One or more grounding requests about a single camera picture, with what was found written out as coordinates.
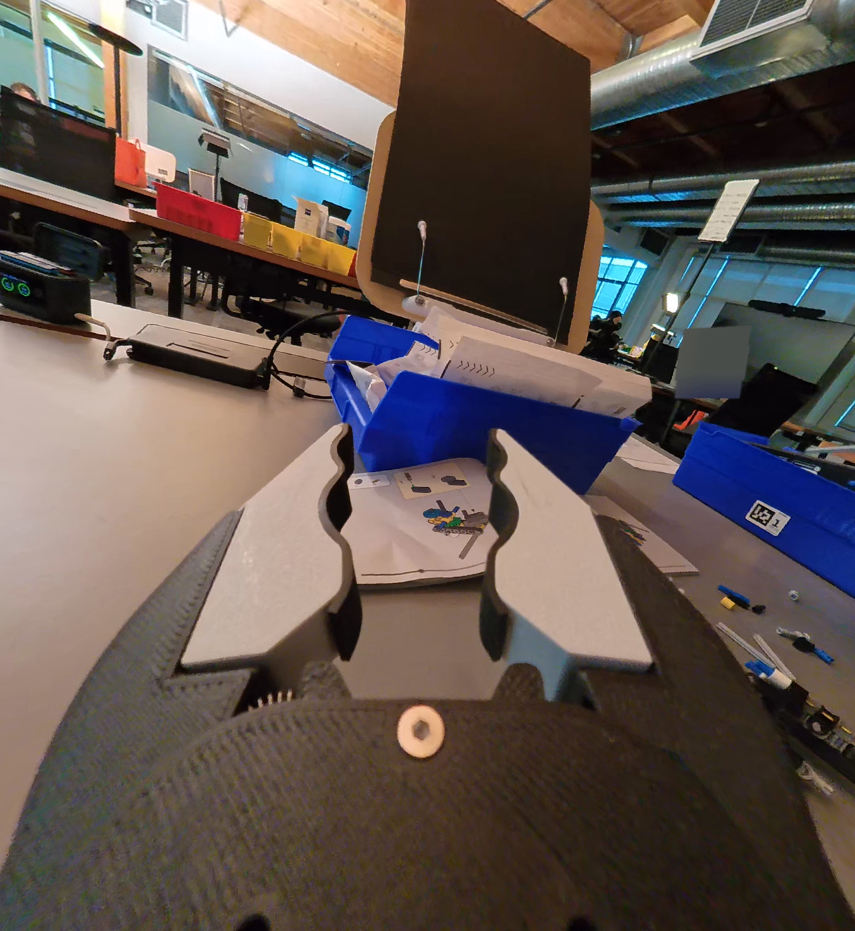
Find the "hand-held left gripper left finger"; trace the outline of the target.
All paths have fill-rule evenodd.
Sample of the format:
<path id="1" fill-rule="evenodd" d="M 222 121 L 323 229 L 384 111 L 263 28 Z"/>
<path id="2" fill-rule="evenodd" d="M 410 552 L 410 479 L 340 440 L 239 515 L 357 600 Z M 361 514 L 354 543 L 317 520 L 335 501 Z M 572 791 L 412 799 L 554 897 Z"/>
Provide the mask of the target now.
<path id="1" fill-rule="evenodd" d="M 183 669 L 298 676 L 313 661 L 352 658 L 363 606 L 342 531 L 354 460 L 350 426 L 332 427 L 242 508 Z"/>

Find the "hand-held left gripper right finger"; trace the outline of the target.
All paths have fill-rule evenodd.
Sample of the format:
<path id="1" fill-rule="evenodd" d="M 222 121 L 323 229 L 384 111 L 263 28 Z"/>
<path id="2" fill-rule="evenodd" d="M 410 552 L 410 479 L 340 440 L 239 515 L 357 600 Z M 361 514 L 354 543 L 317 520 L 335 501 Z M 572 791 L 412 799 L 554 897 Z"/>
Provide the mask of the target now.
<path id="1" fill-rule="evenodd" d="M 491 546 L 480 639 L 493 661 L 525 664 L 559 701 L 589 669 L 644 674 L 654 656 L 589 504 L 504 429 L 491 431 Z"/>

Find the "open lego instruction booklet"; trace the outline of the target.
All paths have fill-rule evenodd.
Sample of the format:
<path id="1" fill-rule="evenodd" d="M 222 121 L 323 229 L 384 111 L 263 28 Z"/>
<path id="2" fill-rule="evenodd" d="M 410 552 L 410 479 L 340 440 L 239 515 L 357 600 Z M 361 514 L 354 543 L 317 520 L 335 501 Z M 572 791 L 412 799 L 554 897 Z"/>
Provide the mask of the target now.
<path id="1" fill-rule="evenodd" d="M 434 584 L 483 575 L 489 565 L 506 591 L 534 577 L 554 584 L 598 553 L 597 517 L 621 532 L 666 576 L 698 568 L 638 518 L 603 496 L 580 496 L 543 466 L 530 467 L 528 491 L 516 490 L 514 535 L 495 551 L 493 485 L 485 465 L 454 458 L 350 476 L 352 514 L 343 529 L 362 586 Z"/>

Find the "black lego assembly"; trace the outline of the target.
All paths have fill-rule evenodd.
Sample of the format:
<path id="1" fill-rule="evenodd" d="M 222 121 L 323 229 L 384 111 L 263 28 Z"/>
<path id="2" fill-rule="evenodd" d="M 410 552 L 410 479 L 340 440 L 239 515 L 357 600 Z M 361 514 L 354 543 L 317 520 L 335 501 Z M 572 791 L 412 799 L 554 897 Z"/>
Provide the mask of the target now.
<path id="1" fill-rule="evenodd" d="M 814 701 L 797 681 L 774 669 L 751 681 L 776 724 L 796 744 L 855 786 L 855 731 L 840 715 Z"/>

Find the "white paper sheet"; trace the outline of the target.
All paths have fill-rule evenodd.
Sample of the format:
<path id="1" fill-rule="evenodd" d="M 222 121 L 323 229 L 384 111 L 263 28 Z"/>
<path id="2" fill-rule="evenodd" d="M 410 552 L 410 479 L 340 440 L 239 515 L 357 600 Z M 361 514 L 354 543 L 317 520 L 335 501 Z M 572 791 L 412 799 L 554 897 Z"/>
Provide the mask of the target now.
<path id="1" fill-rule="evenodd" d="M 669 457 L 640 436 L 630 436 L 618 450 L 615 459 L 642 471 L 667 475 L 676 474 L 681 464 L 679 459 Z"/>

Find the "blue plastic storage bin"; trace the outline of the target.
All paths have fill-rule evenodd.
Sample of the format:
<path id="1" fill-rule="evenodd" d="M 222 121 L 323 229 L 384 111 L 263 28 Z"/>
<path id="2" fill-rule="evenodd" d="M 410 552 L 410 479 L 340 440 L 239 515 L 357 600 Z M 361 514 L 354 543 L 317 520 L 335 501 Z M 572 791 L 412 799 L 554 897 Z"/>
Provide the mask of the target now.
<path id="1" fill-rule="evenodd" d="M 673 484 L 855 599 L 855 467 L 701 423 Z"/>
<path id="2" fill-rule="evenodd" d="M 399 375 L 374 411 L 347 362 L 364 366 L 401 356 L 428 338 L 386 323 L 347 317 L 328 356 L 326 381 L 340 419 L 369 471 L 432 462 L 486 460 L 489 434 L 501 428 L 574 492 L 584 495 L 639 427 L 632 417 L 587 413 L 428 375 Z"/>

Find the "pile of white paper bags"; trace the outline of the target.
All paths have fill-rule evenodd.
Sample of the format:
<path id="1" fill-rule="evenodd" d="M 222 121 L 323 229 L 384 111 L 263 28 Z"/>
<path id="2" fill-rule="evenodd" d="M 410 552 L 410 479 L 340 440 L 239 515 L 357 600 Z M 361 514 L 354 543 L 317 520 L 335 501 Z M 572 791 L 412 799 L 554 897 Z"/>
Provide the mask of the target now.
<path id="1" fill-rule="evenodd" d="M 363 355 L 340 355 L 374 411 L 404 373 L 491 390 L 588 413 L 632 416 L 653 397 L 650 381 L 639 374 L 573 355 L 538 340 L 538 335 L 433 305 L 405 352 L 391 351 L 380 363 L 363 364 Z"/>

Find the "black power brick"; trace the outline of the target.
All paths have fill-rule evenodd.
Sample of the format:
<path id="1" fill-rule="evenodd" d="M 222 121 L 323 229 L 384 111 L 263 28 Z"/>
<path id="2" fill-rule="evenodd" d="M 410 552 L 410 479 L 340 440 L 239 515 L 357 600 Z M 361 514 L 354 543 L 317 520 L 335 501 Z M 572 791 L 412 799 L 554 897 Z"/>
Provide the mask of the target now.
<path id="1" fill-rule="evenodd" d="M 147 324 L 123 341 L 135 362 L 249 390 L 270 388 L 271 350 Z"/>

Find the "black office chair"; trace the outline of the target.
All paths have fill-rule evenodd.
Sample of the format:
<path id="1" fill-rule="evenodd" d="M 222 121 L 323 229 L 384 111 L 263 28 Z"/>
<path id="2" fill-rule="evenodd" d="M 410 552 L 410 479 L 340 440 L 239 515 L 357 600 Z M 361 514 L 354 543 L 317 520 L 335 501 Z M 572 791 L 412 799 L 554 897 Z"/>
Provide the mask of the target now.
<path id="1" fill-rule="evenodd" d="M 361 297 L 335 293 L 331 286 L 319 288 L 311 278 L 287 275 L 253 276 L 231 274 L 224 279 L 222 307 L 230 316 L 255 323 L 271 340 L 285 335 L 300 344 L 305 335 L 332 337 L 341 325 L 341 315 L 366 314 L 370 305 Z"/>

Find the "long office desk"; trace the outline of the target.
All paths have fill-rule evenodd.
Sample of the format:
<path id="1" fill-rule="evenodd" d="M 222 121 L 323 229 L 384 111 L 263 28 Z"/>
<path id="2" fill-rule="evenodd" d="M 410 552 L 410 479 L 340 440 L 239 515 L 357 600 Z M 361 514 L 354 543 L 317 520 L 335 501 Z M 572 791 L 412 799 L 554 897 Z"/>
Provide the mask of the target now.
<path id="1" fill-rule="evenodd" d="M 131 211 L 116 203 L 63 188 L 0 167 L 0 202 L 16 212 L 66 218 L 66 226 L 91 237 L 96 230 L 110 250 L 119 305 L 135 307 L 133 245 L 142 239 L 144 227 L 131 218 Z"/>
<path id="2" fill-rule="evenodd" d="M 242 273 L 254 272 L 263 265 L 285 270 L 289 285 L 309 294 L 311 301 L 337 312 L 370 315 L 375 307 L 362 298 L 356 278 L 335 273 L 316 265 L 283 257 L 269 249 L 259 249 L 238 240 L 225 239 L 210 232 L 178 224 L 158 216 L 154 209 L 130 209 L 130 217 L 144 228 L 162 235 L 169 244 L 170 266 L 167 292 L 168 314 L 180 318 L 186 303 L 185 270 L 225 277 L 234 271 L 233 263 L 242 259 Z"/>

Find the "large grey display screen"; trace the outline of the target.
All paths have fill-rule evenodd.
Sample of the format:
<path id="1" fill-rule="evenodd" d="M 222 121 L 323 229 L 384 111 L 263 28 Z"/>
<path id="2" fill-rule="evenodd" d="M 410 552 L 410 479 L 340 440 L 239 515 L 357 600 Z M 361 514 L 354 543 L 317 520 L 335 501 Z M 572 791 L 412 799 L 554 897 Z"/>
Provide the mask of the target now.
<path id="1" fill-rule="evenodd" d="M 836 358 L 855 338 L 855 324 L 816 319 L 811 308 L 759 309 L 726 303 L 713 330 L 746 329 L 745 385 L 770 364 L 812 385 L 819 385 Z"/>

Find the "black charger with green display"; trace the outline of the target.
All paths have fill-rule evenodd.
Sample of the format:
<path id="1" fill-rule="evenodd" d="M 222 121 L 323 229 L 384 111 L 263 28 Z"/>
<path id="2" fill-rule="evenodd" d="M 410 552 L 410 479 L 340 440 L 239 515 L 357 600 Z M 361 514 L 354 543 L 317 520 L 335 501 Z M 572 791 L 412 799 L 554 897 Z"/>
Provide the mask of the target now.
<path id="1" fill-rule="evenodd" d="M 76 323 L 91 312 L 83 274 L 29 252 L 0 250 L 0 305 L 52 324 Z"/>

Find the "white cardboard box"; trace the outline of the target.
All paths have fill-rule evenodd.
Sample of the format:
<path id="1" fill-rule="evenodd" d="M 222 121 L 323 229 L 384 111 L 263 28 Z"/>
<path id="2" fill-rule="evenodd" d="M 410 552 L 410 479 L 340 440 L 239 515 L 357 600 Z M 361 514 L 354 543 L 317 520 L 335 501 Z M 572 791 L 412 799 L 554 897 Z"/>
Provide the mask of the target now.
<path id="1" fill-rule="evenodd" d="M 317 239 L 327 239 L 329 222 L 328 206 L 293 195 L 295 201 L 294 229 Z"/>

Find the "red plastic bin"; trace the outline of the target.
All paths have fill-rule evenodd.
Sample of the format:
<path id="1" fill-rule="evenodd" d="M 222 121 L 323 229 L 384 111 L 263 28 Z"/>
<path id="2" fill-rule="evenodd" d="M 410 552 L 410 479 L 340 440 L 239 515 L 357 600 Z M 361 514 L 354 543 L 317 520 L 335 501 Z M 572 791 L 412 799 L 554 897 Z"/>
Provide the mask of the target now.
<path id="1" fill-rule="evenodd" d="M 242 227 L 239 210 L 161 182 L 155 183 L 154 190 L 159 218 L 221 239 L 238 241 Z"/>

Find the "black smartphone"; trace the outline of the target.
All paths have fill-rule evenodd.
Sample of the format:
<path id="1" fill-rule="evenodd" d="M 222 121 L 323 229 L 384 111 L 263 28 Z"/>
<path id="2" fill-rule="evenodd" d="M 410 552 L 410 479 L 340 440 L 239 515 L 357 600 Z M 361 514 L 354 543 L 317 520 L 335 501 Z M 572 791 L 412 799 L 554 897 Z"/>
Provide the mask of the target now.
<path id="1" fill-rule="evenodd" d="M 34 226 L 33 254 L 90 282 L 100 281 L 110 262 L 108 247 L 98 240 L 47 223 Z"/>

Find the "white sign on pole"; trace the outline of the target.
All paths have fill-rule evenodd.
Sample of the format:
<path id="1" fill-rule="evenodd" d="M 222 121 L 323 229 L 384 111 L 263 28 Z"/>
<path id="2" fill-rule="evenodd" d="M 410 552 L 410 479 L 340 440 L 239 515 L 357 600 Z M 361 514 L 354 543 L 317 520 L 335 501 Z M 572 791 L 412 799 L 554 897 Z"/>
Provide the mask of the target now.
<path id="1" fill-rule="evenodd" d="M 647 373 L 647 368 L 657 349 L 666 342 L 672 322 L 677 319 L 679 312 L 690 299 L 694 286 L 705 266 L 715 251 L 730 238 L 745 212 L 748 202 L 753 198 L 759 183 L 758 179 L 751 179 L 730 180 L 724 184 L 723 192 L 719 195 L 712 213 L 698 235 L 698 243 L 706 246 L 700 264 L 691 276 L 684 273 L 682 278 L 686 282 L 685 291 L 682 293 L 666 292 L 664 294 L 662 314 L 659 321 L 660 330 L 657 332 L 655 326 L 652 327 L 651 336 L 643 354 L 642 373 Z"/>

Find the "orange bag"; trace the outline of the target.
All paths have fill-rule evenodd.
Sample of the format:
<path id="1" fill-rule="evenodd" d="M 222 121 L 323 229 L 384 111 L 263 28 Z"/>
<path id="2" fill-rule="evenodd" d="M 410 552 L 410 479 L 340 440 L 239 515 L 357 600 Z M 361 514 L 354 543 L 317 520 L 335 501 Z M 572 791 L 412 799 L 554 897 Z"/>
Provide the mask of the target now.
<path id="1" fill-rule="evenodd" d="M 132 188 L 146 188 L 145 150 L 137 139 L 115 139 L 115 183 Z"/>

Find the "black board book stand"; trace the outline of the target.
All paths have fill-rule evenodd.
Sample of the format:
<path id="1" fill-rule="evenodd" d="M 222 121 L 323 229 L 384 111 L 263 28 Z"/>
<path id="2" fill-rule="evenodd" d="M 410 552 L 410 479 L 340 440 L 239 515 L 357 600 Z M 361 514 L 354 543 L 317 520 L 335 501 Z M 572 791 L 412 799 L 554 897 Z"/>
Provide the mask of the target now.
<path id="1" fill-rule="evenodd" d="M 494 1 L 406 2 L 398 101 L 380 126 L 357 278 L 396 317 L 427 297 L 584 342 L 602 249 L 591 63 Z"/>

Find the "black computer monitor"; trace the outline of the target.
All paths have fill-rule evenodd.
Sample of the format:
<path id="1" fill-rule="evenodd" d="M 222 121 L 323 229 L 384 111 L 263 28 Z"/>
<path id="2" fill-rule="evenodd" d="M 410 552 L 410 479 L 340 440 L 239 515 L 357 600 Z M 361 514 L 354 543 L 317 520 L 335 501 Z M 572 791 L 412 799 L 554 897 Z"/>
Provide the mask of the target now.
<path id="1" fill-rule="evenodd" d="M 0 91 L 0 166 L 109 202 L 116 194 L 117 133 Z"/>

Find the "black floor lamp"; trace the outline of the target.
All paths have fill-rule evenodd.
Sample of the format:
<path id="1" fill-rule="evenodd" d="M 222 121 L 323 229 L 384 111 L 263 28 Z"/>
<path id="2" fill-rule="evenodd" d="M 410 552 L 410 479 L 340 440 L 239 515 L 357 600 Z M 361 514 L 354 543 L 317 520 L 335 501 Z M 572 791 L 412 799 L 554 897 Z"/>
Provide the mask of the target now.
<path id="1" fill-rule="evenodd" d="M 115 130 L 119 137 L 126 130 L 126 108 L 123 99 L 124 59 L 141 58 L 143 50 L 136 43 L 107 27 L 88 23 L 89 32 L 98 38 L 105 53 L 105 104 L 106 125 Z"/>

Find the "white ceiling air unit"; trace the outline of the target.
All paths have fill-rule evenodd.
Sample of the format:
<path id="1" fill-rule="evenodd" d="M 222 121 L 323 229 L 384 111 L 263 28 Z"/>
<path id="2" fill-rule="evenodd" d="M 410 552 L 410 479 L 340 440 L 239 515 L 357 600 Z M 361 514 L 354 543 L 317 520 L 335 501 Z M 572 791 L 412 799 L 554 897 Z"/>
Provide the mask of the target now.
<path id="1" fill-rule="evenodd" d="M 690 64 L 709 76 L 737 74 L 829 46 L 812 22 L 813 1 L 717 1 Z"/>

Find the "silver ventilation duct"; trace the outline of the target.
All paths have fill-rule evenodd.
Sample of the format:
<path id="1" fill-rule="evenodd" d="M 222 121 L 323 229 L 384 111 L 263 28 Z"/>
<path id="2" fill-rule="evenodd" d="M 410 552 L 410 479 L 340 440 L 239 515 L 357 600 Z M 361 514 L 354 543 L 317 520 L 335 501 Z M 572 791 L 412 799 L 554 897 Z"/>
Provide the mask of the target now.
<path id="1" fill-rule="evenodd" d="M 709 55 L 696 57 L 697 50 L 697 37 L 685 37 L 597 73 L 591 128 L 854 63 L 855 34 L 818 48 L 780 48 L 752 39 Z"/>

